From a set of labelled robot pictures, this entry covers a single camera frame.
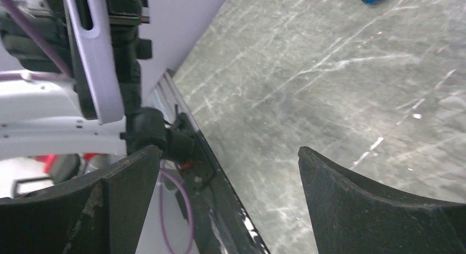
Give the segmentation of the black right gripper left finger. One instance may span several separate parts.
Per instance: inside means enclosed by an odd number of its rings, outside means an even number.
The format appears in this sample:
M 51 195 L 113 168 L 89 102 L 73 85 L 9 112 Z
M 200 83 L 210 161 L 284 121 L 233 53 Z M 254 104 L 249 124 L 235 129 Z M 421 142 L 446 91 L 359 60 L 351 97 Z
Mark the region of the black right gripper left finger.
M 135 253 L 159 157 L 148 146 L 73 180 L 1 199 L 1 253 Z

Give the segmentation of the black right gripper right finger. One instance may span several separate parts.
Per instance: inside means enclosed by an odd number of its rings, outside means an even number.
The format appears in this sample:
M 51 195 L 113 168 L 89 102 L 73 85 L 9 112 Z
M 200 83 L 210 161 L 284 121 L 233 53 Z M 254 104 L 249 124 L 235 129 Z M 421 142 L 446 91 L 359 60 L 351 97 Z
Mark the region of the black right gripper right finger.
M 309 147 L 298 156 L 319 253 L 465 253 L 465 204 L 381 184 Z

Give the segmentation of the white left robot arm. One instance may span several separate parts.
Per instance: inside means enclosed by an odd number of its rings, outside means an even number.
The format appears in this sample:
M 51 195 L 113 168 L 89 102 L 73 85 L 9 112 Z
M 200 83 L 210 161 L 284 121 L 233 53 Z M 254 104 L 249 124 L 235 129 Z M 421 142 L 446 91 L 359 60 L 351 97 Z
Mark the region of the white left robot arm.
M 162 111 L 141 105 L 148 0 L 1 0 L 1 157 L 164 151 Z

